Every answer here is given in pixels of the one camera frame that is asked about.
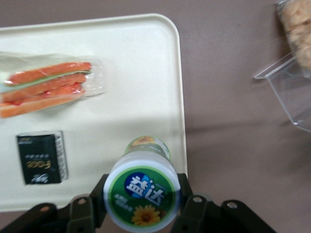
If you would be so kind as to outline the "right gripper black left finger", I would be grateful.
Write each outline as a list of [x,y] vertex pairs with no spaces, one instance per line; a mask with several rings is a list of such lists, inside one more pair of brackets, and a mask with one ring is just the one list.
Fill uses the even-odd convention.
[[2,233],[94,233],[100,228],[105,215],[103,187],[104,174],[92,192],[75,197],[58,209],[53,203],[41,203],[9,223]]

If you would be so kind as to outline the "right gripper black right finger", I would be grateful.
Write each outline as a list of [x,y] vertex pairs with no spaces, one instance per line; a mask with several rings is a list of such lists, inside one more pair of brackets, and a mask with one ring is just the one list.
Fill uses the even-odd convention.
[[274,233],[245,203],[227,200],[220,206],[210,196],[194,194],[186,174],[179,173],[181,211],[172,233]]

